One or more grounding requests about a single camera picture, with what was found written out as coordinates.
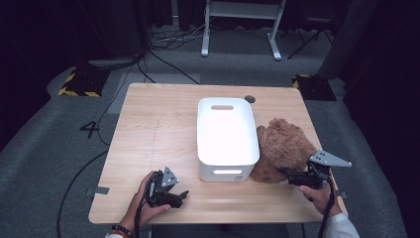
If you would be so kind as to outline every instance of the black cable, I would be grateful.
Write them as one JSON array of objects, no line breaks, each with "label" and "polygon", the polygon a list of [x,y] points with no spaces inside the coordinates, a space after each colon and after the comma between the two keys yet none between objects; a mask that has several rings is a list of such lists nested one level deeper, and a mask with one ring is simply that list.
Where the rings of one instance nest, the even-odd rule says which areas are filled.
[{"label": "black cable", "polygon": [[200,84],[199,82],[197,82],[194,78],[192,78],[192,77],[190,77],[188,74],[186,74],[184,71],[182,71],[181,69],[179,69],[177,66],[175,66],[175,65],[173,65],[173,64],[171,64],[171,63],[169,63],[169,62],[167,62],[167,61],[165,61],[165,60],[163,60],[163,59],[161,59],[160,57],[158,57],[157,55],[155,55],[151,50],[148,50],[152,55],[154,55],[154,57],[156,57],[158,60],[160,60],[160,61],[162,61],[162,62],[164,62],[164,63],[166,63],[166,64],[168,64],[168,65],[170,65],[170,66],[172,66],[172,67],[174,67],[174,68],[176,68],[178,71],[180,71],[182,74],[184,74],[186,77],[188,77],[189,79],[191,79],[192,81],[194,81],[196,84]]},{"label": "black cable", "polygon": [[140,199],[139,206],[137,207],[137,210],[136,210],[136,216],[134,218],[134,227],[135,227],[134,233],[135,233],[136,238],[140,238],[140,216],[142,214],[142,208],[146,204],[146,201],[145,201],[146,192],[151,187],[151,184],[152,184],[152,180],[150,179],[148,181],[148,185],[145,188],[145,191],[143,192],[142,199]]},{"label": "black cable", "polygon": [[319,228],[318,238],[322,238],[324,236],[324,231],[327,225],[328,215],[330,214],[331,208],[333,207],[336,201],[336,196],[334,195],[334,186],[333,186],[333,182],[331,181],[331,178],[328,178],[327,182],[330,185],[331,193],[330,193],[330,199],[328,200],[327,207],[325,208],[324,217],[322,218],[321,227]]},{"label": "black cable", "polygon": [[305,226],[303,223],[300,223],[300,228],[302,229],[302,237],[306,238]]},{"label": "black cable", "polygon": [[91,28],[92,28],[92,30],[95,32],[95,34],[96,34],[96,36],[99,38],[99,40],[102,42],[102,44],[110,51],[110,52],[112,52],[112,53],[114,53],[114,54],[116,54],[116,55],[118,55],[118,56],[120,56],[120,57],[135,57],[136,56],[136,54],[134,54],[134,55],[123,55],[123,54],[120,54],[120,53],[118,53],[118,52],[116,52],[116,51],[114,51],[113,49],[111,49],[109,46],[108,46],[108,44],[103,40],[103,38],[102,38],[102,36],[99,34],[99,32],[96,30],[96,27],[95,27],[95,25],[93,24],[93,22],[92,22],[92,20],[90,19],[90,17],[89,17],[89,15],[87,14],[87,12],[86,12],[86,10],[85,10],[85,8],[83,7],[83,5],[81,4],[81,2],[79,1],[79,0],[76,0],[77,1],[77,4],[78,4],[78,6],[80,7],[80,9],[82,10],[82,12],[83,12],[83,14],[84,14],[84,16],[86,17],[86,19],[87,19],[87,21],[89,22],[89,24],[90,24],[90,26],[91,26]]},{"label": "black cable", "polygon": [[97,132],[98,132],[99,140],[101,140],[101,142],[102,142],[103,144],[107,145],[108,147],[110,146],[110,144],[109,144],[109,143],[106,143],[106,142],[102,139],[101,134],[99,133],[99,131],[100,131],[100,127],[99,127],[99,125],[100,125],[100,123],[101,123],[102,117],[105,115],[105,113],[106,113],[106,111],[108,110],[108,108],[109,108],[109,107],[112,105],[112,103],[115,101],[115,99],[117,98],[117,95],[118,95],[118,93],[120,92],[121,88],[123,88],[124,84],[126,83],[127,76],[129,75],[130,71],[132,70],[132,68],[133,68],[134,64],[136,64],[136,63],[134,62],[134,63],[132,63],[132,65],[130,66],[130,69],[127,71],[126,76],[124,77],[123,83],[121,84],[120,88],[118,88],[117,93],[115,93],[115,96],[114,96],[114,98],[112,99],[111,103],[109,103],[109,104],[108,104],[108,106],[105,108],[104,112],[102,113],[101,117],[100,117],[100,118],[99,118],[99,120],[98,120],[98,130],[97,130]]},{"label": "black cable", "polygon": [[146,73],[148,73],[149,67],[148,67],[148,64],[146,63],[146,58],[143,58],[143,63],[145,64],[145,67],[146,67]]},{"label": "black cable", "polygon": [[152,83],[156,83],[153,79],[151,79],[145,72],[143,72],[142,71],[142,69],[140,68],[140,64],[139,64],[139,62],[137,61],[137,67],[139,68],[139,71],[146,77],[146,78],[148,78]]},{"label": "black cable", "polygon": [[70,191],[74,182],[77,180],[77,177],[84,171],[84,169],[86,169],[86,167],[88,167],[90,164],[92,164],[92,162],[96,161],[98,158],[102,157],[106,153],[108,153],[108,150],[102,152],[101,154],[99,154],[98,156],[96,156],[92,160],[90,160],[88,163],[86,163],[86,165],[84,165],[83,168],[81,168],[79,170],[79,172],[74,176],[74,178],[71,180],[70,184],[68,185],[67,190],[64,193],[64,197],[61,200],[61,204],[60,204],[59,210],[58,210],[58,216],[56,218],[56,235],[57,235],[58,238],[61,237],[61,230],[59,228],[59,224],[60,224],[60,220],[61,220],[62,207],[64,206],[64,202],[65,202],[65,199],[67,198],[68,192]]}]

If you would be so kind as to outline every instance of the metal stand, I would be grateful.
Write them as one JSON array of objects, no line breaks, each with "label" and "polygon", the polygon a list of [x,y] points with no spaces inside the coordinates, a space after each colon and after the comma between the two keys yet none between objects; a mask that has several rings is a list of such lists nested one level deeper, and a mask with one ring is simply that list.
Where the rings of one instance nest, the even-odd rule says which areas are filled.
[{"label": "metal stand", "polygon": [[213,2],[207,0],[205,15],[205,30],[201,55],[208,57],[210,42],[210,16],[217,17],[236,17],[274,20],[271,33],[267,33],[268,42],[271,46],[275,60],[281,60],[281,54],[275,42],[275,34],[283,13],[285,0],[277,4],[257,4],[257,3],[238,3],[238,2]]}]

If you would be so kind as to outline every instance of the wooden table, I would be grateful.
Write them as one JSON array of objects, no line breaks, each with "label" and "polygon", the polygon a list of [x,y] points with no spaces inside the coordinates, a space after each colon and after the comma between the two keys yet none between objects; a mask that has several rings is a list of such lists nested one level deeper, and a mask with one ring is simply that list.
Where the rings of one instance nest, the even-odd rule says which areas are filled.
[{"label": "wooden table", "polygon": [[[151,223],[271,223],[322,220],[296,186],[242,182],[205,182],[198,173],[197,107],[205,97],[251,95],[256,126],[283,118],[299,126],[316,148],[320,142],[300,93],[294,88],[144,84],[130,85],[89,213],[93,223],[118,223],[141,180],[170,167],[179,183],[170,191],[189,190],[179,209]],[[345,209],[339,197],[341,207]]]}]

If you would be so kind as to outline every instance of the brown teddy bear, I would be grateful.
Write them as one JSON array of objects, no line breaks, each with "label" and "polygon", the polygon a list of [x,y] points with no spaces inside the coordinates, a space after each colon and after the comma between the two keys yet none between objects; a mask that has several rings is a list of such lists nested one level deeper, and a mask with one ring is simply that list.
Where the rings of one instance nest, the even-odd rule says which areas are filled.
[{"label": "brown teddy bear", "polygon": [[257,128],[260,159],[251,172],[256,181],[280,182],[287,180],[277,169],[288,168],[304,172],[309,160],[317,150],[305,137],[302,129],[284,119],[272,119],[268,127]]}]

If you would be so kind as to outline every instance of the black curtain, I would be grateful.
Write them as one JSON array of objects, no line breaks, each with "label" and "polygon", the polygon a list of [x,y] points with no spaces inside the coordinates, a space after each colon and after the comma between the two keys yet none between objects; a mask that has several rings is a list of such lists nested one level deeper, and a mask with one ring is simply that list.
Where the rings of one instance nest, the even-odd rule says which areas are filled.
[{"label": "black curtain", "polygon": [[348,106],[392,186],[409,237],[420,232],[419,1],[379,1],[343,68]]}]

